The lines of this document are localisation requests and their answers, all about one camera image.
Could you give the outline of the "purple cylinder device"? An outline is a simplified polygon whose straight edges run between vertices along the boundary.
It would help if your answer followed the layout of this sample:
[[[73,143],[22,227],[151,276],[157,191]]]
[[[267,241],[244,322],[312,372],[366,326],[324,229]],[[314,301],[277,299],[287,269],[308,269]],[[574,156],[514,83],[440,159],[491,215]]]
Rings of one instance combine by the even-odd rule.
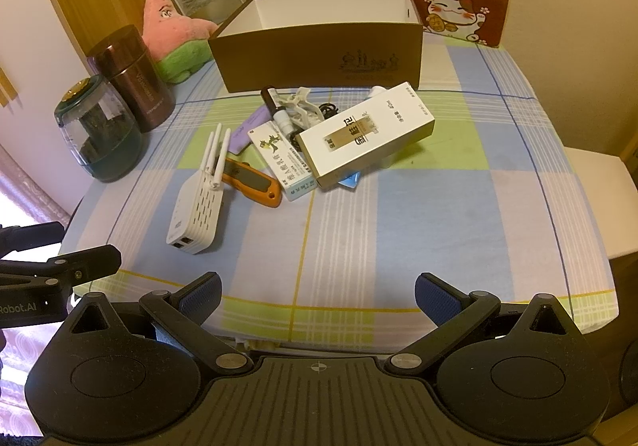
[[[261,126],[270,120],[270,113],[265,105],[253,111],[246,120],[241,122],[232,132],[230,136],[228,151],[233,155],[240,153],[251,144],[249,132],[257,126]]]

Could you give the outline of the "large white gold box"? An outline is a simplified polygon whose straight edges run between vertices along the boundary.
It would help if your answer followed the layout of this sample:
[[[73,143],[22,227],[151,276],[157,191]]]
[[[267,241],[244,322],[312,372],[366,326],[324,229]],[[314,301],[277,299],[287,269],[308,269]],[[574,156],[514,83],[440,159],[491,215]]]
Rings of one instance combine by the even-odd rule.
[[[299,133],[296,141],[325,189],[422,141],[435,123],[415,89],[404,82]]]

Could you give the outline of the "green glass jar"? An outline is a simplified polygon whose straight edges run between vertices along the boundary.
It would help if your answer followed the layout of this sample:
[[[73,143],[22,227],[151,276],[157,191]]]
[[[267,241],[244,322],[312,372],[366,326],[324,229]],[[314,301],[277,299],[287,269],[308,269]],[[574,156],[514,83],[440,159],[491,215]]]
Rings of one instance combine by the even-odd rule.
[[[134,115],[102,75],[74,84],[54,119],[77,162],[102,183],[126,176],[142,156],[144,137]]]

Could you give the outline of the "white plastic clip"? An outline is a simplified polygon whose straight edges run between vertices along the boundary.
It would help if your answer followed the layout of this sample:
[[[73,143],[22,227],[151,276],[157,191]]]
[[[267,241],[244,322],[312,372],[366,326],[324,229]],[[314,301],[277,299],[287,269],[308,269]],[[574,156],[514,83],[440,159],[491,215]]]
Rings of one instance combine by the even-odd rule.
[[[317,126],[325,120],[321,109],[308,100],[309,93],[309,88],[300,86],[292,94],[283,95],[279,92],[275,94],[275,102],[286,109],[293,124],[302,130]]]

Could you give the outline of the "brown storage box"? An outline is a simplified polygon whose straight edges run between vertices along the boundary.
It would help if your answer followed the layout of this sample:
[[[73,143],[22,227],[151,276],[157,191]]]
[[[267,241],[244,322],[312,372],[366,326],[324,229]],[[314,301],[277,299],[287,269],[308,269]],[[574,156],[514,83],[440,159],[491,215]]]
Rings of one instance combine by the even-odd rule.
[[[231,93],[390,88],[419,84],[423,33],[413,0],[246,0],[210,45]]]

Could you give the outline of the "brown metal canister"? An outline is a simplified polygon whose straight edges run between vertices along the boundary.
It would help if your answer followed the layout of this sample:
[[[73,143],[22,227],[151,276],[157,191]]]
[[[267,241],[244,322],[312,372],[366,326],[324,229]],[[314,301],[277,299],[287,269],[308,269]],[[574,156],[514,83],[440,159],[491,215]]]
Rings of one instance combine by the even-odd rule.
[[[160,126],[172,114],[174,97],[134,25],[123,26],[96,43],[88,61],[126,101],[143,133]]]

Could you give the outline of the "brown spray bottle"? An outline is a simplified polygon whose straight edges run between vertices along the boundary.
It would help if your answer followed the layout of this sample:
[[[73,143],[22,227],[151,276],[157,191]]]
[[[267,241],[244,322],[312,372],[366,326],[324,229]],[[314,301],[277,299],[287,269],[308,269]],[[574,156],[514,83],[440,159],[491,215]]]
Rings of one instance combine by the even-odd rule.
[[[290,139],[295,131],[295,127],[284,106],[277,103],[277,91],[271,86],[268,86],[261,91],[261,96],[270,113],[270,117],[272,117],[272,121],[276,123],[281,134],[286,139]]]

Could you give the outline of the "blue dental floss box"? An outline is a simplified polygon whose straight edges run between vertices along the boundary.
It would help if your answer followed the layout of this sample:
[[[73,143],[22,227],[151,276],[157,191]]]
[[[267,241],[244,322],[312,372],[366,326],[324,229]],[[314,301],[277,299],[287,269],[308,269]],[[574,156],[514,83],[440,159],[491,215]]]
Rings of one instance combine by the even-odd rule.
[[[339,185],[348,189],[355,189],[358,186],[360,173],[352,173],[351,175],[341,179]]]

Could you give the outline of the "white wifi router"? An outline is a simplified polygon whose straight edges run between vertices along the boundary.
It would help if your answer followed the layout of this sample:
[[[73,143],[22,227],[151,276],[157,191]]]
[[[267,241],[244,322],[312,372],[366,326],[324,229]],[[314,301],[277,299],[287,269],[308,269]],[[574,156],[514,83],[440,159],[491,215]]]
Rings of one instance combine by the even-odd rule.
[[[199,169],[185,181],[167,230],[165,243],[196,255],[214,241],[224,196],[223,173],[231,129],[219,123],[210,133]]]

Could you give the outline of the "orange utility knife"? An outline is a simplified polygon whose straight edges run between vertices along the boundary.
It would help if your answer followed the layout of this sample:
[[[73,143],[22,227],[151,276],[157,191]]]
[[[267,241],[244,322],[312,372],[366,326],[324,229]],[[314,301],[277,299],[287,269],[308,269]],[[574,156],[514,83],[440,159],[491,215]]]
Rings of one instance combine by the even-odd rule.
[[[255,203],[278,207],[282,201],[279,181],[254,169],[247,162],[225,159],[223,182]]]

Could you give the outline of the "checkered tablecloth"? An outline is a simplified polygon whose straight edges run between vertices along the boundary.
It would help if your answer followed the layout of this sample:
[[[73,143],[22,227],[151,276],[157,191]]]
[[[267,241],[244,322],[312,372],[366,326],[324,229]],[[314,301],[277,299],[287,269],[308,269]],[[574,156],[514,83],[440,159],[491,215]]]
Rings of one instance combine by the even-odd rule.
[[[94,283],[111,300],[215,271],[223,281],[208,320],[215,333],[380,352],[431,329],[414,301],[424,272],[505,303],[553,294],[585,333],[618,316],[580,179],[502,49],[426,36],[419,97],[435,118],[430,137],[364,172],[353,189],[315,189],[276,208],[226,190],[215,240],[196,255],[165,240],[178,191],[216,126],[238,126],[262,100],[228,93],[214,64],[175,95],[174,114],[152,132],[137,168],[94,183],[63,241],[63,251],[119,248],[119,272]]]

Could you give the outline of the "small white medicine box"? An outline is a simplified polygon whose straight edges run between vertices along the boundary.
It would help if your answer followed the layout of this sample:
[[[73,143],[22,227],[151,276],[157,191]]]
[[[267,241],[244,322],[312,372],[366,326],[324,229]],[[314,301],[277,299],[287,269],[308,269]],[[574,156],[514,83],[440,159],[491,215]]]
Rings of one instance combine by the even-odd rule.
[[[250,129],[248,135],[289,201],[305,196],[317,187],[309,166],[275,122],[268,121]]]

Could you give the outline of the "pink starfish plush toy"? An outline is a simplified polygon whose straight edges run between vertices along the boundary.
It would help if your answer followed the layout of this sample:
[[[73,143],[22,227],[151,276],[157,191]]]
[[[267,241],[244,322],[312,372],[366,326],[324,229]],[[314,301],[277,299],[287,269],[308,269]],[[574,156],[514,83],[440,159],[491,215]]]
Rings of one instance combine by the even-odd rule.
[[[184,82],[213,59],[209,39],[218,28],[179,14],[172,0],[145,0],[142,37],[167,84]]]

